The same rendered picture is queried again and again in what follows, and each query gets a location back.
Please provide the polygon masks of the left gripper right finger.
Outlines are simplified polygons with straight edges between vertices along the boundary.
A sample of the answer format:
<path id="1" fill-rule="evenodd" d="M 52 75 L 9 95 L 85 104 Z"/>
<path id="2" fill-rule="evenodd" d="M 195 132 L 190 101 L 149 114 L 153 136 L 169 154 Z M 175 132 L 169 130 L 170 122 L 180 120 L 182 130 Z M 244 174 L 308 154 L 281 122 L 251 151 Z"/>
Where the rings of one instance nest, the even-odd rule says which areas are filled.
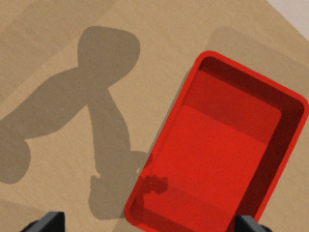
<path id="1" fill-rule="evenodd" d="M 259 224 L 252 216 L 236 216 L 234 232 L 272 232 Z"/>

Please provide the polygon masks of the red tray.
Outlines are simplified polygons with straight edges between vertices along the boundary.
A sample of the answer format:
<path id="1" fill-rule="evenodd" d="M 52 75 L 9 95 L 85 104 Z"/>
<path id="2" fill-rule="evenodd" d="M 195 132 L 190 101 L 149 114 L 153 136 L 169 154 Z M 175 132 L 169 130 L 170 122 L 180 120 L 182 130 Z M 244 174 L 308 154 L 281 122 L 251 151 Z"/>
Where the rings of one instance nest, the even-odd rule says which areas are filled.
<path id="1" fill-rule="evenodd" d="M 129 196 L 126 220 L 146 232 L 234 232 L 236 216 L 258 222 L 308 116 L 300 94 L 202 52 Z"/>

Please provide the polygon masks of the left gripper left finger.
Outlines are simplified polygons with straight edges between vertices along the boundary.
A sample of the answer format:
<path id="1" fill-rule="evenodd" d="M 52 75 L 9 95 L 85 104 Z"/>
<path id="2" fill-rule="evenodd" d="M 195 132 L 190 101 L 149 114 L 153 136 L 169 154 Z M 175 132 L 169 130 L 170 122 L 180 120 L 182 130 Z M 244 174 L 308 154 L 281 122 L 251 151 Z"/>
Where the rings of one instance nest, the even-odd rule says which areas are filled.
<path id="1" fill-rule="evenodd" d="M 65 213 L 49 211 L 41 219 L 29 223 L 20 232 L 65 232 Z"/>

